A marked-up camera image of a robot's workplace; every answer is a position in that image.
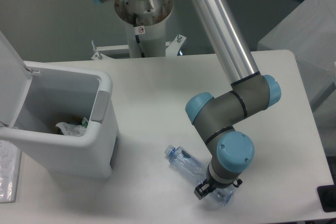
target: trash bin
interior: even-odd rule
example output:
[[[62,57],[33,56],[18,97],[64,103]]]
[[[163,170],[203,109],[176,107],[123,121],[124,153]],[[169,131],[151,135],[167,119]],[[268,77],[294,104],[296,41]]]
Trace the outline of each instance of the trash bin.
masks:
[[[23,62],[1,32],[0,61],[0,139],[51,172],[109,177],[119,134],[110,76]],[[89,119],[85,134],[56,134],[55,125],[73,116]]]

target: plastic bottle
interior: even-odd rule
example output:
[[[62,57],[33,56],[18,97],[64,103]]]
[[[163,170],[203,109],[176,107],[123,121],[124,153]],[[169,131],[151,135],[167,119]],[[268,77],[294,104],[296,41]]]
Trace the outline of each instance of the plastic bottle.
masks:
[[[169,145],[165,150],[165,154],[169,157],[169,163],[186,176],[195,187],[202,183],[206,178],[206,166],[183,147],[180,146],[175,148],[174,146]],[[225,189],[215,189],[209,195],[224,206],[230,201],[235,189],[234,186],[230,185]]]

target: white table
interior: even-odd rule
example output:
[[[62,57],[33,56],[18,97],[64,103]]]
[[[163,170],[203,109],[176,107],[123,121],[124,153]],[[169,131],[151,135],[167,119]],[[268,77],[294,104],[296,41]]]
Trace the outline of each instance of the white table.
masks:
[[[184,111],[194,95],[230,90],[215,55],[62,64],[108,72],[121,132],[113,175],[94,180],[50,174],[24,155],[17,201],[0,205],[1,223],[270,223],[336,217],[324,213],[316,188],[332,184],[293,54],[256,52],[282,98],[237,125],[255,144],[233,200],[215,210],[165,158],[182,145],[202,162],[210,154]]]

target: bolt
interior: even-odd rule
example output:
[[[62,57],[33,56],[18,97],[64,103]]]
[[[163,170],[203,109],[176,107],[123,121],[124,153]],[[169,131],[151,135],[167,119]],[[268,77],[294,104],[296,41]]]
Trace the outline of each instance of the bolt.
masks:
[[[100,51],[98,51],[98,59],[102,60],[103,56],[101,55]]]
[[[181,43],[181,41],[182,41],[182,35],[179,34],[179,35],[177,36],[177,42],[178,42],[178,43]]]
[[[95,41],[94,41],[94,40],[92,40],[92,41],[91,41],[92,48],[93,48],[93,50],[94,50],[94,51],[97,51],[97,48],[96,48],[96,46],[95,46],[95,44],[94,44],[94,43],[95,43]]]
[[[177,56],[182,56],[182,55],[184,55],[184,52],[182,49],[180,49],[179,52],[177,53]]]

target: metal bracket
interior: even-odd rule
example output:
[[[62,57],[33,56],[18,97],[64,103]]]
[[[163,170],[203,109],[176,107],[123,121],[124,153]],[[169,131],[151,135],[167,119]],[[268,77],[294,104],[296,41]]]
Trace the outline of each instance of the metal bracket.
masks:
[[[177,35],[177,37],[166,48],[166,57],[182,56],[183,51],[181,48],[186,40],[187,38],[185,36],[182,36],[181,34]]]
[[[96,52],[95,57],[98,57],[98,60],[102,60],[102,59],[103,59],[103,56],[101,55],[100,51],[97,50],[97,48],[96,48],[96,46],[95,46],[94,43],[95,43],[95,41],[92,40],[92,41],[91,41],[91,44],[92,44],[93,52]]]
[[[0,127],[9,127],[9,125],[0,121]]]
[[[30,73],[40,73],[40,71],[36,71],[36,70],[31,69],[31,68],[28,68],[26,65],[24,65],[23,67],[24,67],[24,69],[26,69]]]
[[[166,42],[166,57],[176,57],[183,55],[181,47],[186,41],[186,37],[182,35],[177,35],[173,41]],[[129,53],[128,45],[120,46],[107,46],[107,47],[96,47],[95,42],[92,40],[93,56],[92,60],[104,60],[104,59],[113,59],[113,55],[124,55]]]

